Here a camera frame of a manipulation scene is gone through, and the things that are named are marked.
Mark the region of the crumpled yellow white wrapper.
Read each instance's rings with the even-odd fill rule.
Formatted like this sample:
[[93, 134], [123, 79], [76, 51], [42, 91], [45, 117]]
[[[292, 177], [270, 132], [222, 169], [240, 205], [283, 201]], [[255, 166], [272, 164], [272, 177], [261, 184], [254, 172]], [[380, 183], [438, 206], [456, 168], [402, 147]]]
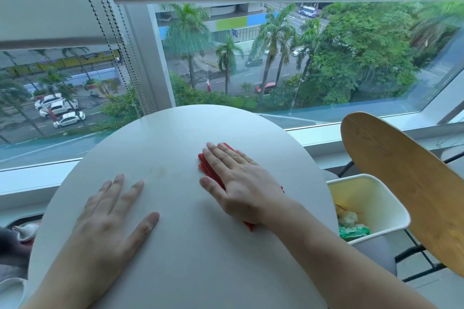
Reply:
[[344, 228], [353, 228], [358, 225], [363, 225], [359, 219], [359, 217], [363, 215], [362, 212], [353, 212], [338, 204], [335, 204], [335, 211], [339, 226]]

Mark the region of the white parked car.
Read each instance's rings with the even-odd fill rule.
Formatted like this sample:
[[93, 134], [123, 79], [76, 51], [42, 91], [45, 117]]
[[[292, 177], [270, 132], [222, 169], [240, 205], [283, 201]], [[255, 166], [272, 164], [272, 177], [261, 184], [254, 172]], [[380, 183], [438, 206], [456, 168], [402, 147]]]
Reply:
[[57, 100], [62, 100], [63, 97], [61, 93], [55, 93], [55, 94], [50, 94], [50, 95], [45, 95], [43, 97], [40, 97], [38, 100], [35, 101], [34, 107], [37, 110], [40, 110], [43, 106], [49, 107], [50, 103], [57, 101]]
[[83, 111], [77, 112], [68, 112], [59, 116], [56, 121], [53, 122], [53, 127], [61, 128], [67, 125], [72, 125], [86, 119], [85, 113]]
[[67, 112], [75, 111], [79, 108], [79, 102], [76, 99], [67, 101], [65, 99], [58, 99], [48, 104], [42, 105], [38, 113], [41, 117], [46, 118], [49, 116], [49, 111], [55, 115], [62, 115]]

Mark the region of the white window pillar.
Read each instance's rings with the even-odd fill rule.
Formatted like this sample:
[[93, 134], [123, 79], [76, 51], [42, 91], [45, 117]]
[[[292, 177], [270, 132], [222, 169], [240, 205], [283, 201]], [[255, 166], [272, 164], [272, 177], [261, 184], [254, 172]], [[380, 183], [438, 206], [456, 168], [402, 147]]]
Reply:
[[148, 4], [123, 6], [128, 38], [139, 67], [137, 78], [144, 95], [145, 115], [176, 106], [154, 7]]

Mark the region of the person's left forearm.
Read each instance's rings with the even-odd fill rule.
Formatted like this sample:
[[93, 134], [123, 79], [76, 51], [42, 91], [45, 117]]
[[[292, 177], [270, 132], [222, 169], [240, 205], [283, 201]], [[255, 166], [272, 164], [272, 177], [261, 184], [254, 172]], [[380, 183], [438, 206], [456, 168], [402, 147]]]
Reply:
[[125, 263], [110, 258], [57, 258], [19, 309], [88, 309], [120, 276]]

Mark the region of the white plastic waste bin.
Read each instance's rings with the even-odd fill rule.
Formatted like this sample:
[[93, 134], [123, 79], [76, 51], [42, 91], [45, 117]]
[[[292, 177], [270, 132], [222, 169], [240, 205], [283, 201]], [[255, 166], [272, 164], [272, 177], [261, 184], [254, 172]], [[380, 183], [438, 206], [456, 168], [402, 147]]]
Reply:
[[392, 232], [407, 229], [411, 217], [403, 204], [379, 179], [360, 174], [327, 181], [334, 205], [338, 204], [353, 212], [362, 212], [362, 224], [371, 234], [350, 242], [365, 242]]

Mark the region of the wooden chair backrest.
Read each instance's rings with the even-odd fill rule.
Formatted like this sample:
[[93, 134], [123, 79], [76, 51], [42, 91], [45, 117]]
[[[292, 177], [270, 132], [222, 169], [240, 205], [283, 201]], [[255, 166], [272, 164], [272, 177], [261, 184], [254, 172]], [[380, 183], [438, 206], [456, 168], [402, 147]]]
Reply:
[[409, 230], [447, 269], [464, 278], [464, 179], [386, 121], [348, 114], [341, 138], [348, 166], [381, 180], [409, 212]]

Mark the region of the person's right forearm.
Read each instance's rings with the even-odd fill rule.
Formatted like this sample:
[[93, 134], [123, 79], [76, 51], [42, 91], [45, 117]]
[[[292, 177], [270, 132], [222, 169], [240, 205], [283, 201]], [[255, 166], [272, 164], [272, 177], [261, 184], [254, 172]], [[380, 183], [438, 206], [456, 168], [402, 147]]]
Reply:
[[272, 203], [261, 222], [305, 270], [329, 309], [438, 309], [295, 201]]

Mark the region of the grey fabric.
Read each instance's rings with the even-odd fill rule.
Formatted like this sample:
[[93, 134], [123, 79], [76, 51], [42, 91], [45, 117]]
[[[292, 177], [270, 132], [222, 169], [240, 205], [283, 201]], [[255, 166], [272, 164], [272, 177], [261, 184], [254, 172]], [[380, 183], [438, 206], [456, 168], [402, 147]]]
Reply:
[[0, 282], [13, 277], [28, 279], [32, 247], [21, 243], [17, 235], [0, 227]]

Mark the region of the green plastic bag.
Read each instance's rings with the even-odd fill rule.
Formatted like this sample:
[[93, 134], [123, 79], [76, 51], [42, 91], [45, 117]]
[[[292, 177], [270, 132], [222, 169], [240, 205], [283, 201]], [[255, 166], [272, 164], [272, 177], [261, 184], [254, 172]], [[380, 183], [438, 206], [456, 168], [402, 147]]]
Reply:
[[346, 242], [350, 242], [362, 237], [369, 236], [371, 234], [370, 228], [365, 226], [364, 224], [355, 224], [352, 226], [343, 226], [342, 224], [338, 224], [339, 226], [339, 236], [345, 240]]

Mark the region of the white round object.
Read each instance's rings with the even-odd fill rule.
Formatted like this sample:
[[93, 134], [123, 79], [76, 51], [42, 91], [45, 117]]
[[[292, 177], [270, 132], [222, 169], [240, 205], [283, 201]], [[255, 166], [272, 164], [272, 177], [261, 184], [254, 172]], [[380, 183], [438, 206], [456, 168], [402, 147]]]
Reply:
[[18, 309], [24, 299], [27, 280], [12, 277], [0, 282], [0, 309]]

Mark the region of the white squeeze bottle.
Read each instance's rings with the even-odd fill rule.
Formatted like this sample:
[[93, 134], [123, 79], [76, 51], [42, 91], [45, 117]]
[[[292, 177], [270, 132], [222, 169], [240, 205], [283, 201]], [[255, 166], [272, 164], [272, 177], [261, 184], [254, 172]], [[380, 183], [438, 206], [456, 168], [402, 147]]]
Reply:
[[41, 222], [33, 222], [24, 225], [13, 226], [13, 231], [17, 233], [18, 241], [26, 246], [32, 246], [38, 233]]

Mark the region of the person's left hand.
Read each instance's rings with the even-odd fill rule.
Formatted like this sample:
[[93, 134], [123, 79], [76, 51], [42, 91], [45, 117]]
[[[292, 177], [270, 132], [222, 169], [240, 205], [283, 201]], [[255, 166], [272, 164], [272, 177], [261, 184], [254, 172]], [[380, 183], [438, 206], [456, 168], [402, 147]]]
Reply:
[[105, 209], [105, 192], [113, 181], [105, 181], [97, 194], [92, 196], [95, 197], [93, 214], [83, 220], [82, 212], [73, 232], [77, 234], [79, 241], [85, 243], [85, 247], [89, 248], [91, 254], [96, 258], [120, 259], [126, 266], [140, 248], [131, 247], [131, 234], [129, 236], [124, 234], [125, 222], [133, 205], [141, 195], [145, 182], [143, 180], [137, 181], [126, 192], [123, 192], [122, 189], [114, 208]]

